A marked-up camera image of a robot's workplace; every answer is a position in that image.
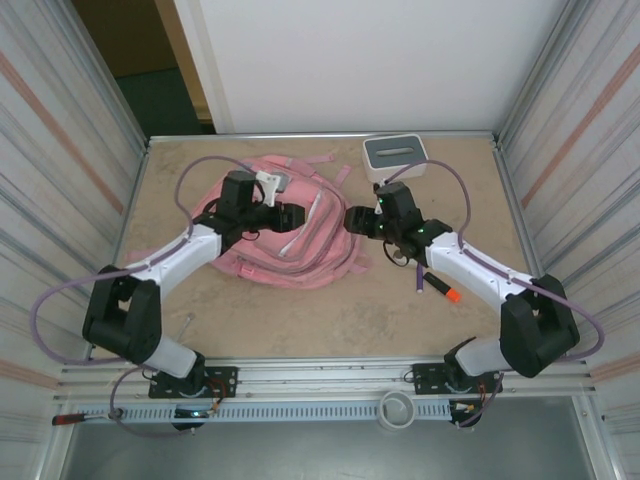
metal sheet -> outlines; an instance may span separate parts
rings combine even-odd
[[[167,426],[136,425],[145,431]],[[76,428],[63,479],[590,479],[571,399],[498,400],[474,432],[416,422],[205,425],[140,441],[114,425]]]

white wall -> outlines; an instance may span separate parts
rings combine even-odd
[[[176,0],[219,132],[494,129],[565,0]]]

